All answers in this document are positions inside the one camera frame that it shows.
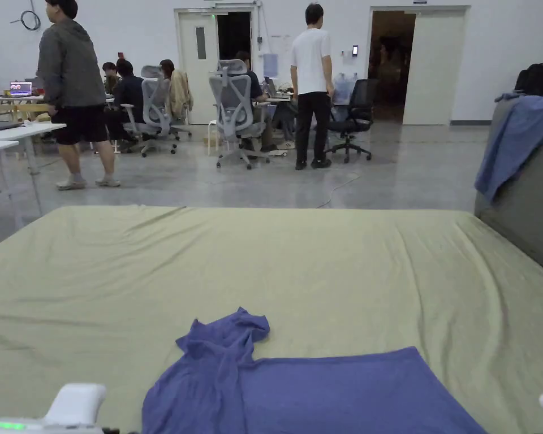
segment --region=black bag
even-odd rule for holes
[[[531,65],[527,70],[521,71],[515,90],[526,95],[543,97],[543,63]]]

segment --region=gray mesh office chair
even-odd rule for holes
[[[251,78],[247,73],[247,66],[241,60],[220,60],[217,72],[209,77],[209,85],[217,103],[217,129],[229,142],[239,142],[242,138],[260,137],[266,127],[264,122],[265,111],[262,118],[254,121],[251,106]],[[217,167],[225,159],[239,156],[245,161],[248,170],[251,162],[248,157],[264,158],[269,163],[269,154],[239,148],[227,155],[220,155]]]
[[[127,131],[142,139],[144,132],[153,137],[152,140],[145,142],[141,155],[145,158],[149,149],[159,149],[159,140],[167,140],[171,132],[171,116],[165,110],[165,103],[157,103],[157,93],[161,90],[161,81],[164,79],[161,68],[155,66],[145,66],[141,70],[141,76],[144,78],[141,83],[143,89],[143,120],[145,123],[136,123],[132,114],[133,105],[122,104],[126,108],[130,123],[125,124]],[[171,144],[171,153],[176,152],[177,145]]]

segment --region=door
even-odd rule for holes
[[[216,99],[209,86],[209,71],[217,69],[216,19],[199,13],[179,14],[183,69],[193,94],[190,124],[208,124],[217,117]]]
[[[416,16],[404,125],[448,125],[464,40],[464,11]]]

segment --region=hand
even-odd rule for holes
[[[49,115],[52,117],[58,113],[58,110],[56,110],[56,107],[54,105],[49,104],[48,112]]]
[[[334,85],[332,83],[328,83],[326,85],[326,90],[327,90],[327,96],[329,96],[330,99],[332,99],[334,97]]]

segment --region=chair armrest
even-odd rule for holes
[[[133,104],[121,104],[121,106],[125,110],[127,110],[128,118],[131,121],[131,127],[132,127],[133,131],[137,132],[135,117],[132,114],[132,110],[133,110],[133,108],[135,108],[135,106]]]

